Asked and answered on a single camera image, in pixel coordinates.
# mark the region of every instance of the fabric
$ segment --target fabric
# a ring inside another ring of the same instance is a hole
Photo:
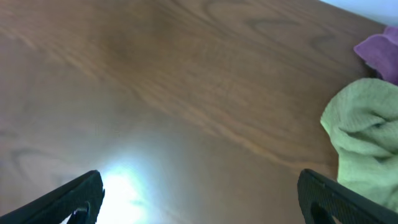
[[[337,181],[398,212],[398,86],[355,81],[329,102],[321,124],[339,154]]]
[[[398,27],[387,27],[383,34],[370,36],[354,51],[376,69],[383,80],[398,85]]]

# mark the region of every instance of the wooden surface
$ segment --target wooden surface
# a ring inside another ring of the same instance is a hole
[[[300,170],[336,175],[320,115],[381,30],[311,0],[1,0],[0,214],[98,169],[99,223],[303,223]]]

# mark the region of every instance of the green towel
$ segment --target green towel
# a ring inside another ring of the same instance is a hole
[[[339,154],[337,181],[398,212],[398,86],[355,81],[329,102],[321,124]]]

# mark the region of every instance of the purple towel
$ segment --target purple towel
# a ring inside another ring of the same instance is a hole
[[[383,80],[398,85],[398,27],[387,27],[355,46],[354,51],[376,69]]]

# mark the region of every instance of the wood grain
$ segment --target wood grain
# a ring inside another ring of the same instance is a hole
[[[303,223],[300,170],[336,175],[320,115],[381,29],[312,0],[1,0],[0,214],[99,169],[136,223]]]

